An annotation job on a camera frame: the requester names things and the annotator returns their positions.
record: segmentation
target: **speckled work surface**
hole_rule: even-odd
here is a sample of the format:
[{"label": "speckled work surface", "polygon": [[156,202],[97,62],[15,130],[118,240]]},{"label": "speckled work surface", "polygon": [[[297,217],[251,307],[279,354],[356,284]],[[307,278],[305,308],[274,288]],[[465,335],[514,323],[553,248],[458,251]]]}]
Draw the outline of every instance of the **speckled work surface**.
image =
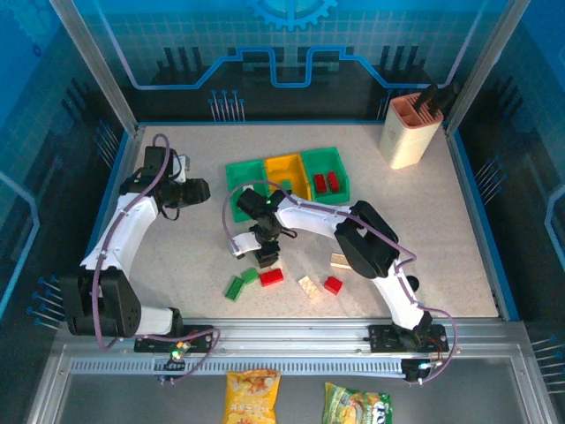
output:
[{"label": "speckled work surface", "polygon": [[[255,266],[251,254],[230,256],[222,229],[227,194],[225,165],[311,148],[336,146],[350,176],[351,204],[369,201],[395,230],[400,243],[418,255],[409,274],[420,280],[418,298],[455,316],[496,316],[477,242],[442,132],[419,164],[391,170],[377,149],[380,125],[248,125],[148,127],[143,144],[165,133],[179,154],[191,158],[192,178],[204,178],[212,197],[181,211],[176,222],[161,216],[149,227],[130,278],[141,302],[178,307],[185,317],[386,317],[387,305],[369,281],[331,269],[337,243],[300,231],[281,237],[283,283],[247,285],[234,303],[223,297],[233,276]],[[137,166],[143,162],[142,147]],[[234,224],[234,234],[246,223]],[[322,296],[311,302],[298,284],[308,275]],[[323,288],[330,275],[343,280],[337,296]]]}]

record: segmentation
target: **red block in tray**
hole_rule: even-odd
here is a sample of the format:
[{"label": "red block in tray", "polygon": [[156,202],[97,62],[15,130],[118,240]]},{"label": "red block in tray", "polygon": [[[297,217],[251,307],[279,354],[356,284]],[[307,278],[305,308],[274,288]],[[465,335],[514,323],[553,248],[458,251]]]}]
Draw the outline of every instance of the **red block in tray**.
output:
[{"label": "red block in tray", "polygon": [[314,175],[314,185],[316,189],[316,193],[323,194],[328,190],[328,186],[326,185],[326,179],[324,178],[323,174],[316,174]]},{"label": "red block in tray", "polygon": [[337,176],[333,170],[328,172],[328,184],[332,193],[339,192],[339,181],[337,181]]},{"label": "red block in tray", "polygon": [[330,292],[337,294],[342,289],[343,282],[335,278],[334,276],[329,277],[324,283],[324,288]]},{"label": "red block in tray", "polygon": [[272,271],[265,272],[259,276],[261,285],[267,287],[268,285],[278,283],[284,279],[283,272],[277,268]]}]

